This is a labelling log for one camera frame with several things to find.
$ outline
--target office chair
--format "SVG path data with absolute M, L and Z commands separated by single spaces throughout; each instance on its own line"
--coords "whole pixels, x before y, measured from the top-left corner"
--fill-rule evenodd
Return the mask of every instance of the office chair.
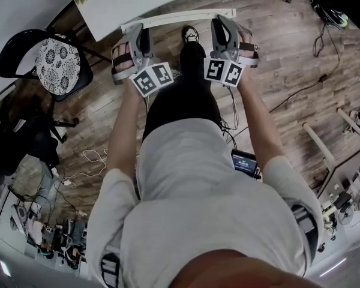
M 71 45 L 75 47 L 80 57 L 79 77 L 73 89 L 64 95 L 56 95 L 50 92 L 52 101 L 50 104 L 50 110 L 48 111 L 48 115 L 52 116 L 55 102 L 65 100 L 67 97 L 79 92 L 81 89 L 83 89 L 92 82 L 93 72 L 91 70 L 91 66 L 88 64 L 84 52 L 88 52 L 109 63 L 111 63 L 111 60 L 81 46 L 76 35 L 73 32 L 69 32 L 66 38 L 62 38 L 51 32 L 38 29 L 30 29 L 17 33 L 15 36 L 11 37 L 11 39 L 5 44 L 4 48 L 1 50 L 0 77 L 39 80 L 38 76 L 34 75 L 35 67 L 26 74 L 17 74 L 16 71 L 21 60 L 24 58 L 27 52 L 29 52 L 35 45 L 50 38 L 63 43 L 63 46 Z M 57 127 L 75 127 L 78 124 L 78 121 L 79 120 L 75 118 L 73 120 L 73 123 L 54 121 L 54 124 Z M 65 141 L 66 137 L 61 138 L 57 131 L 54 131 L 53 129 L 51 130 L 61 143 Z
M 0 186 L 5 176 L 16 171 L 26 154 L 40 159 L 44 172 L 52 178 L 52 169 L 59 164 L 58 141 L 51 136 L 44 114 L 32 104 L 19 116 L 25 123 L 16 132 L 0 136 Z

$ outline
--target white cable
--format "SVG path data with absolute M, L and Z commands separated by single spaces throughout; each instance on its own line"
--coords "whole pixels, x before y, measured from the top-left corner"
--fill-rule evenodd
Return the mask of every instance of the white cable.
M 89 158 L 86 156 L 86 154 L 85 154 L 85 152 L 89 152 L 89 151 L 95 152 L 95 153 L 98 155 L 98 159 L 97 159 L 97 160 L 91 160 L 91 159 L 89 159 Z M 107 148 L 104 148 L 104 153 L 108 156 L 107 151 L 108 151 L 108 149 L 107 149 Z M 76 185 L 74 182 L 72 182 L 72 181 L 69 180 L 70 178 L 75 177 L 76 175 L 84 175 L 84 176 L 87 176 L 87 177 L 94 177 L 94 176 L 100 175 L 100 174 L 102 173 L 102 171 L 107 168 L 107 164 L 106 164 L 106 162 L 105 162 L 105 160 L 107 159 L 107 157 L 102 158 L 97 151 L 94 151 L 93 149 L 86 149 L 86 150 L 83 151 L 83 156 L 84 156 L 88 161 L 93 162 L 93 163 L 94 163 L 94 162 L 99 162 L 99 161 L 102 162 L 102 163 L 104 164 L 104 167 L 100 170 L 100 172 L 98 172 L 97 174 L 94 174 L 94 175 L 87 175 L 86 173 L 76 172 L 76 173 L 73 174 L 72 176 L 65 177 L 61 182 L 62 182 L 62 184 L 64 184 L 66 187 L 70 187 L 70 188 L 72 188 L 72 189 L 76 189 L 77 185 Z

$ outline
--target shoe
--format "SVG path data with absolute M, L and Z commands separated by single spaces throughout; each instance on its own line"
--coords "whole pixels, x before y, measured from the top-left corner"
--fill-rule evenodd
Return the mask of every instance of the shoe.
M 190 41 L 199 42 L 199 33 L 192 26 L 185 26 L 181 31 L 181 37 L 184 44 L 187 44 Z

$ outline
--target laminate floor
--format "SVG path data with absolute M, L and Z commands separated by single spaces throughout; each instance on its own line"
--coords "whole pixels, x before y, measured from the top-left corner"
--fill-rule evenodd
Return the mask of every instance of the laminate floor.
M 147 14 L 169 13 L 197 8 L 236 8 L 236 20 L 254 33 L 259 45 L 261 63 L 253 71 L 264 102 L 272 109 L 288 95 L 308 86 L 323 74 L 332 73 L 340 56 L 340 64 L 330 78 L 315 87 L 300 92 L 287 103 L 275 110 L 272 115 L 281 133 L 284 150 L 292 166 L 299 171 L 311 187 L 323 178 L 325 165 L 323 155 L 302 128 L 308 122 L 336 159 L 347 157 L 360 147 L 357 134 L 344 133 L 345 122 L 336 114 L 336 108 L 346 113 L 360 108 L 360 30 L 353 28 L 344 31 L 328 28 L 323 36 L 324 49 L 318 58 L 313 56 L 313 42 L 319 35 L 323 23 L 312 10 L 308 0 L 292 0 L 291 4 L 283 0 L 179 0 L 165 5 Z M 57 31 L 71 28 L 82 22 L 77 10 L 70 12 L 68 19 L 56 27 Z M 211 51 L 210 21 L 193 22 L 200 32 L 200 42 L 207 54 Z M 162 61 L 169 61 L 173 69 L 178 68 L 178 56 L 181 51 L 182 23 L 153 28 L 155 46 Z M 110 49 L 120 38 L 116 32 L 105 40 L 95 43 L 88 29 L 79 33 L 79 38 L 88 47 L 110 55 Z M 59 172 L 64 176 L 82 172 L 87 175 L 98 174 L 104 167 L 101 162 L 89 162 L 84 156 L 86 149 L 96 150 L 105 157 L 104 149 L 112 130 L 113 123 L 121 105 L 122 86 L 115 86 L 110 76 L 110 65 L 101 62 L 94 67 L 94 80 L 84 90 L 56 104 L 55 118 L 80 119 L 76 128 L 67 130 L 68 140 L 58 147 L 60 157 Z M 229 125 L 233 125 L 232 99 L 227 89 L 212 85 L 221 114 Z M 14 103 L 21 103 L 31 95 L 44 97 L 43 104 L 50 100 L 40 83 L 19 82 L 12 94 Z M 243 105 L 237 92 L 234 93 L 239 114 L 239 127 L 235 134 L 243 130 L 247 123 Z M 142 105 L 139 115 L 138 140 L 140 145 L 145 125 L 145 108 Z M 252 152 L 248 130 L 236 137 L 238 148 Z M 76 188 L 59 186 L 67 201 L 77 209 L 90 213 L 99 193 L 105 174 L 95 177 L 76 175 L 71 180 Z M 14 190 L 20 195 L 34 194 L 41 180 L 41 166 L 38 161 L 27 156 L 19 166 Z M 64 217 L 72 216 L 74 209 L 58 194 L 56 202 L 51 202 L 52 216 L 50 224 L 60 222 Z M 49 211 L 45 210 L 46 220 Z

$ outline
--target small screen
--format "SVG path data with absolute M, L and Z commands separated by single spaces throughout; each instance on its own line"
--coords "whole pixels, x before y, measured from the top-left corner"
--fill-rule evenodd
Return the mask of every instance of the small screen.
M 236 170 L 240 170 L 252 176 L 254 175 L 257 167 L 256 160 L 240 155 L 232 155 L 232 160 Z

